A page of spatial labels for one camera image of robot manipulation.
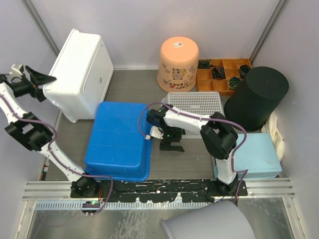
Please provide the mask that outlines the white plastic tub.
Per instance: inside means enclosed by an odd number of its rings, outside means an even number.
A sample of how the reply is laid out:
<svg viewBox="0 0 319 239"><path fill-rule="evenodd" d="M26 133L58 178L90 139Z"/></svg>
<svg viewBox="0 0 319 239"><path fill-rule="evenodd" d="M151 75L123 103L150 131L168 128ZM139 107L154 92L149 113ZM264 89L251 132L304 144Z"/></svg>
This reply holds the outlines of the white plastic tub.
<svg viewBox="0 0 319 239"><path fill-rule="evenodd" d="M113 71L102 37L72 29L49 73L55 81L43 92L70 122L93 120Z"/></svg>

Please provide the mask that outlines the blue plastic basket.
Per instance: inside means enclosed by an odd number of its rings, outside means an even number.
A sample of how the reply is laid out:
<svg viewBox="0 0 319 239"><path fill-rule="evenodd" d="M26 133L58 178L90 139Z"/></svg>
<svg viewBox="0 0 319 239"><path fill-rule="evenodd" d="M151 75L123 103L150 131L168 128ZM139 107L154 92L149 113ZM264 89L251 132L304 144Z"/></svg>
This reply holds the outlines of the blue plastic basket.
<svg viewBox="0 0 319 239"><path fill-rule="evenodd" d="M91 175L109 175L114 180L143 182L150 173L152 141L143 136L146 104L101 102L97 108L84 157Z"/></svg>

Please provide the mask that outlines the white translucent basket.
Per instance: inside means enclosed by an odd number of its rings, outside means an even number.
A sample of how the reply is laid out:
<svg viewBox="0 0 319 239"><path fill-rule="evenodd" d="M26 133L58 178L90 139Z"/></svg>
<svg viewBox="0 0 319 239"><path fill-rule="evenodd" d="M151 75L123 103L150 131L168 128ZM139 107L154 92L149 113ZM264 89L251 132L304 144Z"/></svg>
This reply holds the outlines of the white translucent basket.
<svg viewBox="0 0 319 239"><path fill-rule="evenodd" d="M211 116L215 112L224 115L218 92L171 92L162 99L162 102L198 115Z"/></svg>

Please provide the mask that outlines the orange plastic container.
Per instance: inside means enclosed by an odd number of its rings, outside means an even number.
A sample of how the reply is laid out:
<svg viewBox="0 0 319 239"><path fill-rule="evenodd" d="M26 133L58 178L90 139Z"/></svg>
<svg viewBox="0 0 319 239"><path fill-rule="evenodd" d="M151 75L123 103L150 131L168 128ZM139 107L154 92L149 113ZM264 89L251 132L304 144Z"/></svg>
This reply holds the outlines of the orange plastic container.
<svg viewBox="0 0 319 239"><path fill-rule="evenodd" d="M196 83L197 44L187 37L167 39L159 52L158 84L166 92L188 92Z"/></svg>

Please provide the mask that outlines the light blue perforated basket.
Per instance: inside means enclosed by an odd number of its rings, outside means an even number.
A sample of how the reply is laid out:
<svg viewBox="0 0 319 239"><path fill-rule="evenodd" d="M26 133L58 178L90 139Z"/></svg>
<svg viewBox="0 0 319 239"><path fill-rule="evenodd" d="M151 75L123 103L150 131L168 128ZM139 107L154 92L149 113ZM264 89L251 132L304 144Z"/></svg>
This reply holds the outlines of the light blue perforated basket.
<svg viewBox="0 0 319 239"><path fill-rule="evenodd" d="M214 159L213 171L219 181L229 185L238 174L241 177L247 170L247 179L271 179L282 172L279 159L268 133L249 133L245 142L234 154L234 169L231 169L231 151L228 157L222 156L221 151L217 153L209 151Z"/></svg>

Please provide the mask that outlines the grey plastic container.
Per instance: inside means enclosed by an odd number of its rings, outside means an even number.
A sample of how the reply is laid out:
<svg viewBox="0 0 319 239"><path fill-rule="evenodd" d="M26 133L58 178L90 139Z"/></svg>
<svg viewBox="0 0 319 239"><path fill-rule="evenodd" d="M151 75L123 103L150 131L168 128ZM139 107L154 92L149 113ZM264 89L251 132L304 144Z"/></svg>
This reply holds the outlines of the grey plastic container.
<svg viewBox="0 0 319 239"><path fill-rule="evenodd" d="M230 201L221 201L169 220L160 220L163 239L254 239L244 214Z"/></svg>

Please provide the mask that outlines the large black container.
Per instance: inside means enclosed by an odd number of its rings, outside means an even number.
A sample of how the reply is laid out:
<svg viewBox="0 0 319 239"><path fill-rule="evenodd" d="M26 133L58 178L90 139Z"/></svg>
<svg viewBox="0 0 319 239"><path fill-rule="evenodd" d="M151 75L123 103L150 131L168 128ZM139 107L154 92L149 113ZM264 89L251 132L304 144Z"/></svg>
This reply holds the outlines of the large black container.
<svg viewBox="0 0 319 239"><path fill-rule="evenodd" d="M246 131L262 128L289 90L288 79L278 70L252 68L224 106L226 119Z"/></svg>

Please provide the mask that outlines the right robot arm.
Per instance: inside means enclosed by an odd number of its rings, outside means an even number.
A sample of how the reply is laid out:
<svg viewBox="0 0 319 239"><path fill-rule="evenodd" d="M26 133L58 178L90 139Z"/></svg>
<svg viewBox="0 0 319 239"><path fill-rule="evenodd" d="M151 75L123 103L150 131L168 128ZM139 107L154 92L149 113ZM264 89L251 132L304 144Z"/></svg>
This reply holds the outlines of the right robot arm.
<svg viewBox="0 0 319 239"><path fill-rule="evenodd" d="M198 115L185 112L172 105L163 105L158 110L147 113L147 122L152 125L146 138L160 139L160 150L184 152L182 146L172 145L180 142L185 131L199 134L206 150L214 160L214 175L219 192L230 196L236 191L238 174L231 163L231 153L237 146L238 134L219 112L213 115Z"/></svg>

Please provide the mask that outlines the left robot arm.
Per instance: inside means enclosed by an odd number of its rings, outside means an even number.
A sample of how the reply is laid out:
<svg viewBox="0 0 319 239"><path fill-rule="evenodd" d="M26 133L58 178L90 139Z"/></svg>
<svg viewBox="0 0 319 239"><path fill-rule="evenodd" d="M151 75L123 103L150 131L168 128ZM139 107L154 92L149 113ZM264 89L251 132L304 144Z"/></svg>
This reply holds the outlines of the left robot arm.
<svg viewBox="0 0 319 239"><path fill-rule="evenodd" d="M53 162L71 183L71 191L81 197L95 197L100 185L93 176L75 164L57 145L57 131L32 112L25 111L17 98L24 95L42 102L46 99L42 85L56 80L28 66L14 64L9 73L0 76L0 108L7 118L6 132L29 151L36 151Z"/></svg>

